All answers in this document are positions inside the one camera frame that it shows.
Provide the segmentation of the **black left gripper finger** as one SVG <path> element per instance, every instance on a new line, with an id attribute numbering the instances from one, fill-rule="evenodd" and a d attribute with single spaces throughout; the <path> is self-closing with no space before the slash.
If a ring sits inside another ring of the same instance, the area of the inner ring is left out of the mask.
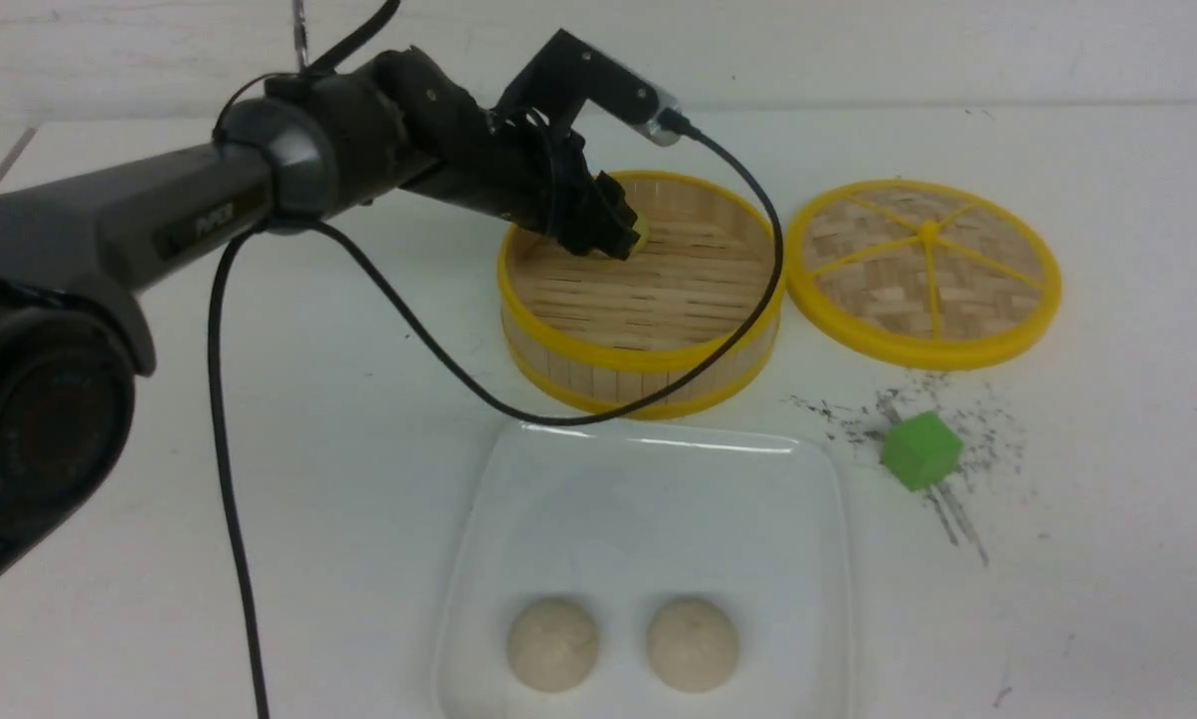
<path id="1" fill-rule="evenodd" d="M 563 225 L 555 242 L 578 258 L 598 252 L 603 258 L 625 261 L 631 254 L 631 225 L 620 220 L 575 220 Z"/>
<path id="2" fill-rule="evenodd" d="M 634 220 L 639 218 L 627 205 L 625 188 L 608 173 L 598 172 L 589 179 L 583 209 L 585 220 L 620 220 L 631 225 L 631 246 L 634 245 Z"/>

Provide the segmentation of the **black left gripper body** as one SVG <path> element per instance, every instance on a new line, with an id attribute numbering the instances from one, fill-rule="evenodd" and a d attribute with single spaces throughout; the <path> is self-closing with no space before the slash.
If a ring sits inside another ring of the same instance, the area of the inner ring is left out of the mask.
<path id="1" fill-rule="evenodd" d="M 554 136 L 530 111 L 490 117 L 475 102 L 406 102 L 403 123 L 426 167 L 405 191 L 548 236 L 581 236 L 598 225 L 598 193 L 587 141 Z"/>

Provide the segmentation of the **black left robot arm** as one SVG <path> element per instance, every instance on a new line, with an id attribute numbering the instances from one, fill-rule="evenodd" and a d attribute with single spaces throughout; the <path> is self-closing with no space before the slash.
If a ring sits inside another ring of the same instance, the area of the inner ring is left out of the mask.
<path id="1" fill-rule="evenodd" d="M 411 47 L 350 73 L 268 78 L 209 142 L 0 193 L 0 575 L 122 453 L 134 380 L 157 364 L 139 295 L 229 240 L 402 190 L 628 258 L 634 211 L 572 132 L 587 102 L 633 127 L 662 106 L 565 32 L 492 109 Z"/>

